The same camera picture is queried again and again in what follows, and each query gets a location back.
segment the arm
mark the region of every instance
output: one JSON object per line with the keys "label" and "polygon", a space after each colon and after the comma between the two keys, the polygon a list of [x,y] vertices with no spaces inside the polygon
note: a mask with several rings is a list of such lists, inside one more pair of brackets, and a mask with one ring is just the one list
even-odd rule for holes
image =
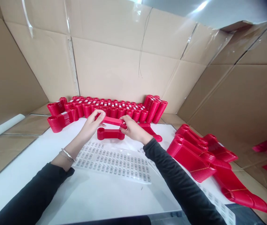
{"label": "arm", "polygon": [[[95,110],[78,135],[65,147],[76,159],[79,151],[93,136],[105,117],[102,110]],[[47,163],[22,190],[0,211],[0,224],[36,224],[52,201],[60,185],[74,173],[73,161],[65,153],[58,154]]]}
{"label": "arm", "polygon": [[121,129],[122,132],[144,144],[146,157],[154,161],[190,223],[226,225],[215,206],[160,144],[130,117],[123,116],[121,119],[128,127],[127,130]]}

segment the white tabletop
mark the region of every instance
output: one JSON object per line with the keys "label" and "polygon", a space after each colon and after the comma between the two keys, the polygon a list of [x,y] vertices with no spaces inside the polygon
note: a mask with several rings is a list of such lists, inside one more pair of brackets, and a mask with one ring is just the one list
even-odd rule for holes
{"label": "white tabletop", "polygon": [[[48,129],[0,173],[0,210],[78,134],[85,121],[85,118],[80,118],[60,133]],[[162,136],[160,144],[167,149],[174,138],[175,129],[166,124],[151,124],[151,127]],[[128,137],[122,141],[100,141],[94,134],[91,140],[132,151],[143,146]],[[213,178],[201,185],[217,195],[222,203],[230,203]],[[74,175],[58,189],[38,224],[77,223],[178,210],[181,210],[179,204],[157,173],[152,174],[151,184],[142,184],[76,169]]]}

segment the cardboard wall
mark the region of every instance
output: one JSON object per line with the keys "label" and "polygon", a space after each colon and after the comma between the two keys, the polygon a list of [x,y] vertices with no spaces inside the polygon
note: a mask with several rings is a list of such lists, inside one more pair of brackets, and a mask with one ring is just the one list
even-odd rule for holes
{"label": "cardboard wall", "polygon": [[0,124],[17,114],[28,114],[48,99],[0,19]]}
{"label": "cardboard wall", "polygon": [[142,102],[151,93],[169,102],[165,112],[176,113],[229,37],[132,1],[0,0],[0,6],[50,101],[80,94]]}
{"label": "cardboard wall", "polygon": [[237,31],[202,74],[178,112],[199,133],[214,134],[236,163],[267,188],[267,23]]}

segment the wire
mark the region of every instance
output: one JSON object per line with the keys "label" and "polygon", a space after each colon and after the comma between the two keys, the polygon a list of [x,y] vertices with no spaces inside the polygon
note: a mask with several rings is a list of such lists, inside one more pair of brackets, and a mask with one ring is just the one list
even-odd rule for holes
{"label": "wire", "polygon": [[141,68],[140,68],[140,64],[141,64],[141,57],[142,57],[142,51],[143,51],[144,37],[145,37],[145,33],[146,33],[146,30],[147,30],[148,22],[149,22],[149,19],[150,19],[150,13],[151,13],[152,9],[153,9],[153,7],[150,9],[149,14],[146,17],[145,26],[144,26],[144,35],[143,35],[143,39],[142,39],[142,44],[141,44],[141,49],[140,49],[140,56],[139,56],[139,78],[140,78],[140,74],[141,74],[141,78],[143,78],[142,72],[141,72]]}

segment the black long-sleeve shirt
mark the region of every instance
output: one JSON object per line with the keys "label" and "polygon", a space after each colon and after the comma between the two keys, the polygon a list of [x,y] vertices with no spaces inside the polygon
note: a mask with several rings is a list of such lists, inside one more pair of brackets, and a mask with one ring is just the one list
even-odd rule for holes
{"label": "black long-sleeve shirt", "polygon": [[[154,161],[191,224],[226,225],[215,206],[155,139],[143,149],[146,157]],[[73,168],[65,172],[61,167],[46,164],[0,211],[0,224],[36,224],[59,186],[73,173]]]}

